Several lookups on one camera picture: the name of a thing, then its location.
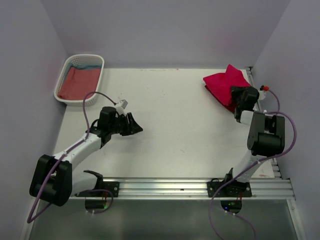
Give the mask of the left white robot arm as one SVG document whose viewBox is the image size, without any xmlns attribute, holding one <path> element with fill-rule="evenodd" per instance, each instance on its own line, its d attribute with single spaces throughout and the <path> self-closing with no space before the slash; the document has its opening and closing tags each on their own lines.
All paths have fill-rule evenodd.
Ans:
<svg viewBox="0 0 320 240">
<path fill-rule="evenodd" d="M 56 206 L 63 206 L 70 197 L 89 192 L 103 193 L 103 175 L 84 170 L 76 176 L 73 171 L 91 154 L 103 148 L 112 135 L 131 136 L 143 131 L 133 115 L 119 108 L 105 106 L 88 127 L 85 134 L 72 146 L 54 155 L 42 155 L 36 164 L 29 188 L 32 197 Z"/>
</svg>

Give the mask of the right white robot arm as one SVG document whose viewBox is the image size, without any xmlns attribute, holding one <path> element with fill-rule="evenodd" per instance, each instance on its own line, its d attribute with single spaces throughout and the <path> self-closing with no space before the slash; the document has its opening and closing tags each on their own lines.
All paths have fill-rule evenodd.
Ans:
<svg viewBox="0 0 320 240">
<path fill-rule="evenodd" d="M 261 86 L 231 86 L 231 99 L 235 103 L 234 118 L 249 126 L 247 152 L 235 167 L 225 175 L 223 192 L 235 196 L 249 187 L 253 174 L 260 167 L 260 159 L 283 153 L 285 148 L 285 118 L 276 113 L 266 114 L 254 110 L 258 101 L 266 97 L 269 88 Z"/>
</svg>

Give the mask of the crimson red t-shirt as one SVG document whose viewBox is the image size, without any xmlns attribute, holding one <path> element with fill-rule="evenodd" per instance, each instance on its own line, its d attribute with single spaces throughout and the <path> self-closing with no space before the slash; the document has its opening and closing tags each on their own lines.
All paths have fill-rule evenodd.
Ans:
<svg viewBox="0 0 320 240">
<path fill-rule="evenodd" d="M 206 89 L 226 108 L 233 105 L 231 87 L 250 87 L 243 73 L 229 64 L 225 72 L 203 78 Z"/>
</svg>

